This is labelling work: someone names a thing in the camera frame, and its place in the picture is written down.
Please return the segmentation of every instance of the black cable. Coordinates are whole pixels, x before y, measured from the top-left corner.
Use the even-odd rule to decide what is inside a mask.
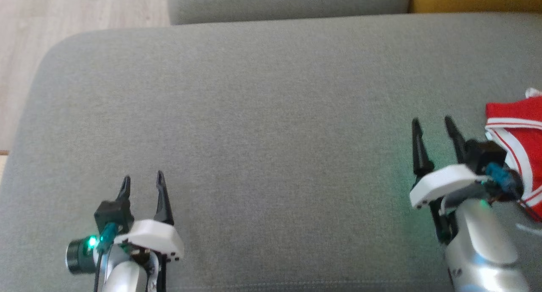
[[[96,275],[94,276],[94,292],[98,292],[98,285],[100,283],[100,269],[101,269],[101,258],[103,252],[99,251],[98,253],[98,262],[96,264]]]

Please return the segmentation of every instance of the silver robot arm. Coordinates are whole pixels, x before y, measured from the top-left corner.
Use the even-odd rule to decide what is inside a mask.
[[[165,292],[166,265],[184,256],[184,245],[174,228],[168,191],[158,172],[158,207],[153,219],[134,221],[130,213],[130,177],[126,176],[115,201],[103,201],[94,214],[100,238],[72,240],[66,267],[72,274],[95,273],[102,292]]]
[[[451,118],[445,122],[459,164],[433,171],[420,124],[412,121],[417,179],[410,203],[429,207],[455,291],[529,292],[517,250],[490,205],[520,199],[521,178],[503,168],[506,152],[496,144],[465,143]]]
[[[457,292],[528,292],[517,250],[485,200],[466,199],[454,213],[457,233],[445,259]]]

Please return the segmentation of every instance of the gray couch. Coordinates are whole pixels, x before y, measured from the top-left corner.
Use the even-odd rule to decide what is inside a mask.
[[[154,215],[160,169],[186,246],[169,292],[450,292],[430,214],[409,205],[410,121],[453,163],[443,117],[482,139],[485,103],[542,87],[540,33],[534,14],[397,14],[66,39],[2,180],[0,290],[89,291],[66,245],[125,174],[136,219]],[[541,290],[540,238],[514,228],[534,224],[495,209]]]
[[[409,0],[168,0],[171,24],[404,14]]]

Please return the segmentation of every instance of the couch backrest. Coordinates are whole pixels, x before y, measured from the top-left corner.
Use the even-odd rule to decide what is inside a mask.
[[[168,0],[171,24],[401,14],[409,0]]]

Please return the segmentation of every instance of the white stripe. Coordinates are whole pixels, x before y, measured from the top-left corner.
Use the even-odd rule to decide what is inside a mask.
[[[508,153],[512,153],[508,149],[508,147],[500,140],[497,134],[501,138],[503,138],[503,140],[514,151],[515,157],[517,158],[517,161],[519,162],[519,165],[521,166],[521,178],[523,179],[523,188],[525,190],[521,198],[526,200],[528,197],[530,197],[533,194],[533,170],[531,168],[531,164],[529,163],[527,152],[525,152],[525,149],[523,149],[523,146],[517,140],[517,138],[513,136],[510,132],[506,131],[505,129],[486,127],[486,130],[492,134],[493,141],[496,142],[500,147],[505,149]],[[515,165],[515,168],[517,168],[517,164],[515,164],[515,159],[512,155],[510,155],[510,159],[514,161],[513,165]]]
[[[538,187],[538,189],[535,190],[533,193],[537,193],[537,192],[539,192],[541,190],[542,190],[542,186]],[[540,203],[540,201],[542,201],[542,193],[539,193],[538,195],[536,195],[536,197],[534,197],[533,199],[528,201],[527,205],[534,206],[534,205]]]
[[[536,130],[542,130],[542,126],[533,125],[510,125],[510,124],[492,124],[488,125],[488,128],[531,128]]]
[[[525,124],[523,128],[533,128],[532,125],[539,126],[542,128],[542,122],[539,122],[538,120],[523,120],[521,118],[510,118],[510,117],[493,117],[488,118],[487,124],[499,124],[499,125],[507,125],[507,124]],[[501,128],[501,126],[491,126],[492,128]],[[509,125],[509,128],[522,128],[522,126],[519,125]]]
[[[538,91],[534,87],[530,87],[529,89],[527,89],[527,91],[525,91],[526,98],[538,97],[538,96],[542,96],[542,92]]]
[[[519,172],[519,169],[517,168],[517,163],[515,163],[515,159],[511,153],[506,154],[505,163],[510,167],[510,169]]]

